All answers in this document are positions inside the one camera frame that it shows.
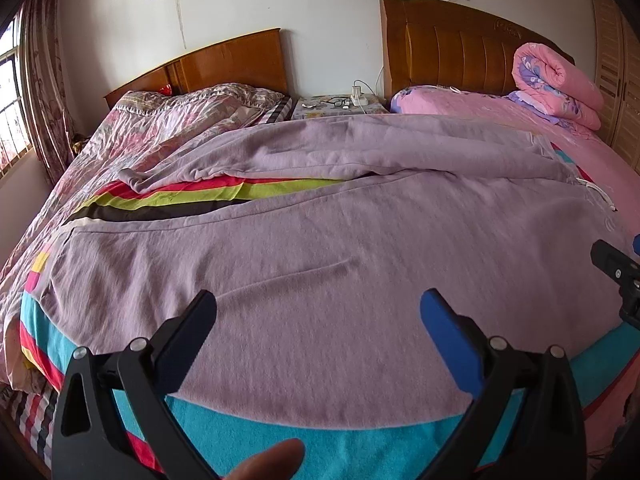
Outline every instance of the floral curtain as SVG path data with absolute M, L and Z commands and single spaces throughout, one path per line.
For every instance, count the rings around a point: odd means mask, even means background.
M 74 158 L 58 45 L 58 0 L 25 0 L 18 58 L 27 130 L 54 185 Z

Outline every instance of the wardrobe door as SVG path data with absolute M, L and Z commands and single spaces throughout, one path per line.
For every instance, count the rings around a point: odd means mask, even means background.
M 638 171 L 640 158 L 640 42 L 631 26 L 622 19 L 625 73 L 622 104 L 611 147 Z
M 604 97 L 602 127 L 596 132 L 611 144 L 622 101 L 624 67 L 622 15 L 613 0 L 593 0 L 596 21 L 596 86 Z

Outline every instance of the window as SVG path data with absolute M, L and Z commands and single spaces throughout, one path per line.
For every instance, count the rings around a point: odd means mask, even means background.
M 0 177 L 31 147 L 20 97 L 16 59 L 19 39 L 14 18 L 0 37 Z

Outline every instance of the blue gripper pad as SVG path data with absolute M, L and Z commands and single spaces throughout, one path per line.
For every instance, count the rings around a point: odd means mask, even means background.
M 435 288 L 420 300 L 422 323 L 458 388 L 477 399 L 484 387 L 482 359 L 458 325 L 458 316 Z

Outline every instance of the white wall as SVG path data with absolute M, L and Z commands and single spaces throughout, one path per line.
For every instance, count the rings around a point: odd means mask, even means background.
M 373 86 L 382 66 L 378 0 L 179 1 L 189 51 L 256 30 L 285 29 L 294 94 L 346 92 L 356 78 Z M 593 78 L 591 0 L 468 4 L 543 34 Z M 106 115 L 104 95 L 185 52 L 175 0 L 60 0 L 60 13 L 70 106 L 84 131 Z
M 50 192 L 44 168 L 33 150 L 0 178 L 0 268 Z

